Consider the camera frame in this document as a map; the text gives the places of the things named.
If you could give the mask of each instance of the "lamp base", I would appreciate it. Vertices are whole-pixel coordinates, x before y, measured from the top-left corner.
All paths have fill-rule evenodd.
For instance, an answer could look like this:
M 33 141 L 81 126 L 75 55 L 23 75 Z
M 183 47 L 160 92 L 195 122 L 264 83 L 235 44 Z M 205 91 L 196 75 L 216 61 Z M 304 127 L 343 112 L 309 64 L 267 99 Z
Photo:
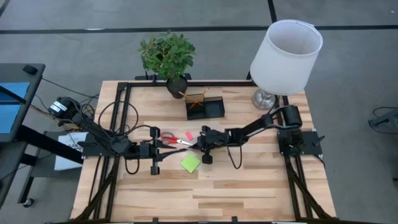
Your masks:
M 253 105 L 259 110 L 269 110 L 275 104 L 275 95 L 262 89 L 256 90 L 252 98 Z

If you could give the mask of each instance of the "wooden table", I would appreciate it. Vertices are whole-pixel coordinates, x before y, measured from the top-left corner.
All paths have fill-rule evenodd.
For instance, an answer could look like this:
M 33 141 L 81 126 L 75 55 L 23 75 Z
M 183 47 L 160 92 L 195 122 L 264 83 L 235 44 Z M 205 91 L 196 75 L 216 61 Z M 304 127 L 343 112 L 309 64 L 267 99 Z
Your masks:
M 117 81 L 103 83 L 96 117 L 114 101 L 117 84 Z M 204 89 L 189 87 L 187 93 L 202 93 Z M 224 128 L 243 127 L 264 114 L 251 103 L 256 89 L 253 86 L 210 87 L 206 97 L 222 96 L 224 99 L 224 118 L 187 121 L 184 99 L 172 98 L 165 87 L 134 87 L 130 103 L 138 110 L 139 124 L 157 126 L 161 131 L 170 131 L 183 139 L 186 138 L 185 132 L 190 131 L 196 139 L 202 125 L 223 131 Z M 289 102 L 300 110 L 302 129 L 311 130 L 313 123 L 305 93 L 290 96 Z M 101 118 L 105 128 L 109 126 L 111 110 Z M 135 112 L 129 109 L 126 124 L 132 126 L 135 120 Z M 266 130 L 243 146 L 243 165 L 239 170 L 232 166 L 225 148 L 212 151 L 214 163 L 200 164 L 192 174 L 182 168 L 180 162 L 187 153 L 195 153 L 200 158 L 201 152 L 183 152 L 166 158 L 159 163 L 160 175 L 155 176 L 149 172 L 151 160 L 141 160 L 139 172 L 129 175 L 124 168 L 124 159 L 121 159 L 111 221 L 148 222 L 152 217 L 159 217 L 162 222 L 230 221 L 232 216 L 238 216 L 239 221 L 294 220 L 284 158 L 279 154 L 276 132 L 275 129 Z M 138 129 L 130 134 L 129 139 L 150 139 L 149 129 Z M 231 148 L 231 152 L 234 160 L 239 162 L 239 149 Z M 302 160 L 309 191 L 326 212 L 335 216 L 322 163 L 313 156 L 302 156 Z M 72 218 L 79 215 L 88 203 L 96 161 L 97 157 L 92 157 L 83 164 Z M 129 170 L 136 169 L 136 161 L 127 163 Z M 304 217 L 299 190 L 297 195 Z M 101 207 L 100 217 L 104 217 L 106 200 Z

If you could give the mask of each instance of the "gray carpet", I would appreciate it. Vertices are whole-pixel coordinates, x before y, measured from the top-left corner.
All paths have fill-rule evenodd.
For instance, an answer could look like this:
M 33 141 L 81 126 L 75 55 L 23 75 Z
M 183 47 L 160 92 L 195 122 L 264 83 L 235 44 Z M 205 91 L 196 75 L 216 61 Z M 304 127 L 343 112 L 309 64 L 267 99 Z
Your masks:
M 323 26 L 398 24 L 398 3 L 394 0 L 274 2 L 278 19 L 300 19 Z M 267 1 L 263 0 L 11 0 L 0 17 L 0 29 L 270 23 Z M 337 214 L 346 220 L 398 223 L 398 189 L 392 183 L 392 176 L 398 176 L 398 136 L 375 133 L 368 127 L 373 108 L 398 106 L 398 30 L 321 33 L 324 46 L 306 91 L 315 126 L 326 136 L 322 148 Z M 198 54 L 188 72 L 194 79 L 243 79 L 264 34 L 185 32 Z M 45 63 L 45 78 L 94 95 L 103 80 L 132 80 L 143 75 L 136 49 L 142 38 L 151 35 L 0 35 L 0 62 Z M 46 105 L 57 96 L 84 98 L 46 82 L 40 84 L 37 94 Z M 37 99 L 33 104 L 41 107 Z M 28 112 L 24 124 L 38 131 L 60 130 L 35 111 Z M 30 197 L 37 201 L 26 209 L 16 204 L 26 174 L 27 169 L 17 173 L 0 210 L 0 223 L 68 218 L 79 177 L 35 180 Z

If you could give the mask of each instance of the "black desk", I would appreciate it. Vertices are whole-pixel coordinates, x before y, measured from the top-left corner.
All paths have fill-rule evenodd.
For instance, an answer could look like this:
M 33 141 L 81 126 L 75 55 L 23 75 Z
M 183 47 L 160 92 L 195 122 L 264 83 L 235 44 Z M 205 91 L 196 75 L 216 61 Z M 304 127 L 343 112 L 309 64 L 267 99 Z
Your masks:
M 29 64 L 38 70 L 35 74 L 30 74 L 23 71 L 26 65 L 24 63 L 0 63 L 0 83 L 30 83 L 24 97 L 26 104 L 21 105 L 12 125 L 11 132 L 0 134 L 0 179 L 9 174 L 6 178 L 0 180 L 0 207 L 6 199 L 6 195 L 15 176 L 15 173 L 10 174 L 10 172 L 16 170 L 20 163 L 30 166 L 35 166 L 36 164 L 37 156 L 25 154 L 28 144 L 45 149 L 52 154 L 62 156 L 71 161 L 80 164 L 83 163 L 80 152 L 22 125 L 27 110 L 39 87 L 45 68 L 44 64 Z

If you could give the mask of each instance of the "white lampshade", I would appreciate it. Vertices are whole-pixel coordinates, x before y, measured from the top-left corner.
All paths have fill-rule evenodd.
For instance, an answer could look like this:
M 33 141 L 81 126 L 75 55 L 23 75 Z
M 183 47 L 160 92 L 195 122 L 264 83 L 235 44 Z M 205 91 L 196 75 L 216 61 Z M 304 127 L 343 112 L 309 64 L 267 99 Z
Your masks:
M 251 77 L 261 89 L 275 95 L 304 90 L 322 45 L 321 34 L 311 24 L 275 22 L 250 66 Z

